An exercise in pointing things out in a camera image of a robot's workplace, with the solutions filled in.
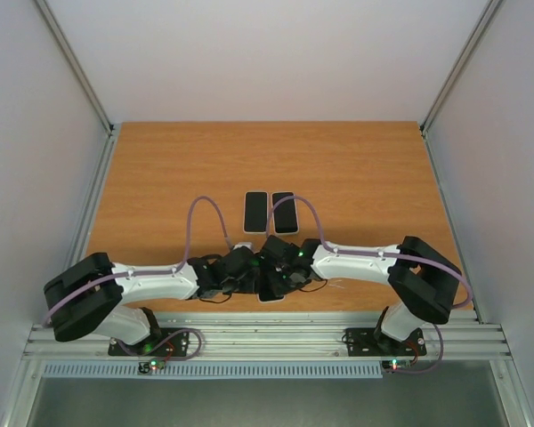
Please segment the white phone case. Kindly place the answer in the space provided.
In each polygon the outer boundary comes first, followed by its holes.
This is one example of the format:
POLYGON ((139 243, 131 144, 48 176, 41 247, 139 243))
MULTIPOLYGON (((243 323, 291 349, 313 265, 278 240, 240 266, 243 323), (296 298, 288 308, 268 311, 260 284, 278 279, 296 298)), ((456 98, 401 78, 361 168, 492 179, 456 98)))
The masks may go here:
POLYGON ((280 297, 280 298, 275 298, 275 299, 261 299, 261 298, 257 298, 257 301, 261 304, 270 304, 270 303, 278 303, 278 302, 283 302, 285 300, 285 297, 280 297))

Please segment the black phone silver edge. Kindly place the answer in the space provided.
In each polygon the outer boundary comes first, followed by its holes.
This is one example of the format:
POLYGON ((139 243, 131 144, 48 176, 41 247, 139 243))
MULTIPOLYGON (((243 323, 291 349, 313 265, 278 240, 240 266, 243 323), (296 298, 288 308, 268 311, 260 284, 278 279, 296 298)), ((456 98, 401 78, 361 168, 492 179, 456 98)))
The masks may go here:
POLYGON ((292 235, 299 231, 296 203, 293 195, 294 193, 290 191, 274 192, 271 195, 273 205, 277 204, 281 199, 285 199, 273 211, 274 229, 277 234, 292 235))

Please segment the black phone dark edge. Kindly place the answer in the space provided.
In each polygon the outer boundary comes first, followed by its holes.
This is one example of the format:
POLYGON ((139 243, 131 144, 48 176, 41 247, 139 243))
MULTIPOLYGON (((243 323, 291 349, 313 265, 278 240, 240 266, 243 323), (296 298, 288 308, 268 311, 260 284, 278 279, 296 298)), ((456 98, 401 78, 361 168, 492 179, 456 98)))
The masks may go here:
POLYGON ((244 196, 243 230, 248 234, 266 231, 268 215, 268 193, 248 191, 244 196))

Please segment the black phone pink edge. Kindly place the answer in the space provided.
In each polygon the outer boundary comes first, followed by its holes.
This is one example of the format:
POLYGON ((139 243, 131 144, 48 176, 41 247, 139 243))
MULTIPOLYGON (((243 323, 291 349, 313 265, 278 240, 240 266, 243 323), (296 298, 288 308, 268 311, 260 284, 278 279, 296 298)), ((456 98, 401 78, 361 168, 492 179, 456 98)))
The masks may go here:
POLYGON ((261 299, 285 297, 285 295, 280 292, 281 285, 285 285, 285 279, 281 272, 277 272, 276 270, 262 272, 260 276, 258 297, 261 299))

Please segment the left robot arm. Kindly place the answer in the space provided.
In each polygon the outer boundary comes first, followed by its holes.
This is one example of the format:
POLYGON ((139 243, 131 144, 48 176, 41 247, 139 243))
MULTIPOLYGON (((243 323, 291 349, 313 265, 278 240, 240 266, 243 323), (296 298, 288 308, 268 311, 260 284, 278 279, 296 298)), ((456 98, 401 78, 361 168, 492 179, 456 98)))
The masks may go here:
POLYGON ((131 309, 131 303, 255 294, 259 277, 260 262, 247 246, 225 256, 194 257, 168 266, 130 266, 94 253, 46 283, 44 324, 58 342, 101 334, 151 354, 162 334, 152 311, 131 309))

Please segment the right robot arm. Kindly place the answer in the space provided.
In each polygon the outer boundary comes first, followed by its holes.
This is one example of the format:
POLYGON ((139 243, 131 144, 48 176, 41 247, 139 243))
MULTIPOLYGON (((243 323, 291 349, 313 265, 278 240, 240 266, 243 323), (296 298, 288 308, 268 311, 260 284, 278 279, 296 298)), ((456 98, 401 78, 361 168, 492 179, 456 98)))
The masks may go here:
POLYGON ((270 236, 257 254, 262 287, 275 298, 312 281, 352 279, 389 286, 399 301, 384 310, 375 330, 377 347, 395 352, 423 324, 445 325, 454 310, 460 271, 416 237, 401 244, 341 246, 309 238, 297 246, 270 236))

